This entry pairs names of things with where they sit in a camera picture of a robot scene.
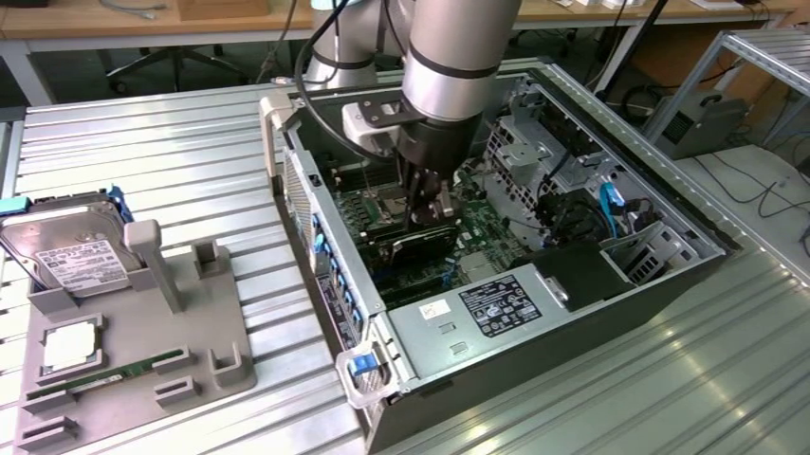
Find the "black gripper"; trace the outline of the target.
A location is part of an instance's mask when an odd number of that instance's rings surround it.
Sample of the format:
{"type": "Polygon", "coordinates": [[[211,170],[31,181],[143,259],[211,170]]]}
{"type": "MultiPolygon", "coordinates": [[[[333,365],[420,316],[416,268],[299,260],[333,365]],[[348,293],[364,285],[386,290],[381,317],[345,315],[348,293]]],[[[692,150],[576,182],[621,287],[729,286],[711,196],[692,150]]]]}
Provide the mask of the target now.
{"type": "Polygon", "coordinates": [[[462,121],[432,118],[401,126],[397,141],[398,171],[402,181],[412,181],[421,170],[449,179],[468,159],[482,115],[462,121]]]}

